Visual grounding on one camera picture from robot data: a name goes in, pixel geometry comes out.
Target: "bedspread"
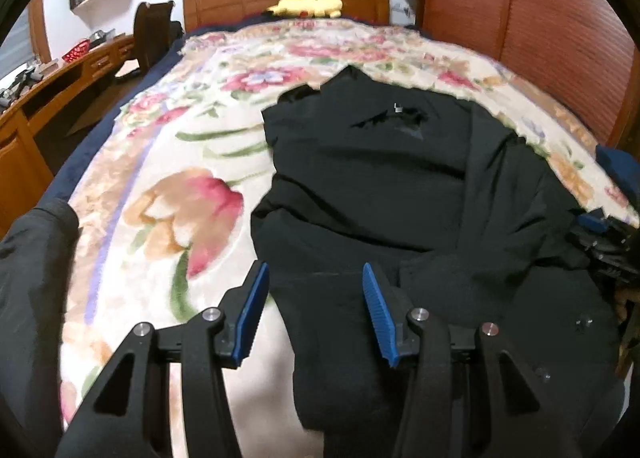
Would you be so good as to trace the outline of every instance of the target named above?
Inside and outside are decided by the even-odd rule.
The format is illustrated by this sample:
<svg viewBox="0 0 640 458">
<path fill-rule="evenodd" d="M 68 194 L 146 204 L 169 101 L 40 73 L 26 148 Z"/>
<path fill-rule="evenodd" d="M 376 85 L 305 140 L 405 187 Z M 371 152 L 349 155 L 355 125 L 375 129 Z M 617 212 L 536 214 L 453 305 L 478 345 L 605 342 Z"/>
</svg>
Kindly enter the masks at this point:
<svg viewBox="0 0 640 458">
<path fill-rule="evenodd" d="M 585 209 L 638 214 L 594 162 L 596 142 L 567 109 L 497 62 L 398 27 L 284 20 L 190 38 L 182 60 L 133 98 L 70 203 L 81 236 L 61 348 L 61 403 L 71 420 L 130 328 L 183 323 L 238 286 L 255 258 L 250 212 L 274 167 L 261 110 L 347 64 L 372 78 L 472 99 L 526 138 Z M 298 421 L 293 353 L 268 301 L 252 355 L 225 371 L 246 458 L 321 456 Z M 174 455 L 186 456 L 179 366 L 170 387 Z"/>
</svg>

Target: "window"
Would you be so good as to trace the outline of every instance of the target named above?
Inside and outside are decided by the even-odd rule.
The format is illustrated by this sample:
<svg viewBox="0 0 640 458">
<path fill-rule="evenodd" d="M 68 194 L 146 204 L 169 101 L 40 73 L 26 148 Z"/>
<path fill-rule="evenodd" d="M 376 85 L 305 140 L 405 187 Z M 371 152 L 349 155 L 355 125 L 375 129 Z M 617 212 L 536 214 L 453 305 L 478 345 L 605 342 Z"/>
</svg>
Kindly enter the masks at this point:
<svg viewBox="0 0 640 458">
<path fill-rule="evenodd" d="M 31 46 L 29 11 L 25 9 L 0 46 L 0 78 L 35 58 Z"/>
</svg>

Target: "wooden window frame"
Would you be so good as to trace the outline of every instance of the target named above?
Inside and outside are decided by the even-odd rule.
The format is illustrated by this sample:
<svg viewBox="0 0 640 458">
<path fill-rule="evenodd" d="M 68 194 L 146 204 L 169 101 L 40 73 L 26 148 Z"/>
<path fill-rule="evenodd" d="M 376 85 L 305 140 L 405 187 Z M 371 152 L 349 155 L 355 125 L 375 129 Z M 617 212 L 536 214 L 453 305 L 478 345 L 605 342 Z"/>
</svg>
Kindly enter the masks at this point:
<svg viewBox="0 0 640 458">
<path fill-rule="evenodd" d="M 40 58 L 41 63 L 49 63 L 51 51 L 47 39 L 47 28 L 44 24 L 43 0 L 31 0 L 28 10 L 31 48 L 33 48 L 33 53 Z"/>
</svg>

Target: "wooden floor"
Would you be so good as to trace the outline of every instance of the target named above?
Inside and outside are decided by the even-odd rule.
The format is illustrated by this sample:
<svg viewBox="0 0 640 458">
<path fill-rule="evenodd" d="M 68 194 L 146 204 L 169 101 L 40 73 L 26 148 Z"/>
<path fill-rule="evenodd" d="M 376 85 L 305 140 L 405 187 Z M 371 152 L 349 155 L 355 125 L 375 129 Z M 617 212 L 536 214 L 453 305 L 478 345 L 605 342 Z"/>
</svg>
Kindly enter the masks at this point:
<svg viewBox="0 0 640 458">
<path fill-rule="evenodd" d="M 38 132 L 36 144 L 54 175 L 100 119 L 140 80 L 134 77 L 118 82 L 111 77 L 96 82 Z"/>
</svg>

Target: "yellow plush toy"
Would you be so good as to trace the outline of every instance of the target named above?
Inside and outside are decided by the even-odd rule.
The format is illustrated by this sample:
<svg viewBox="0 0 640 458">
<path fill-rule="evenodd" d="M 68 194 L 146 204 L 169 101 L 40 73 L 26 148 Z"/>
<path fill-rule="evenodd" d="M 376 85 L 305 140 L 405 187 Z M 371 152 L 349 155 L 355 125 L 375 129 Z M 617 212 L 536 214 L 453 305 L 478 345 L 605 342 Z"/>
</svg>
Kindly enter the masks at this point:
<svg viewBox="0 0 640 458">
<path fill-rule="evenodd" d="M 269 7 L 277 16 L 308 16 L 309 18 L 339 18 L 341 0 L 280 0 L 278 5 Z"/>
</svg>

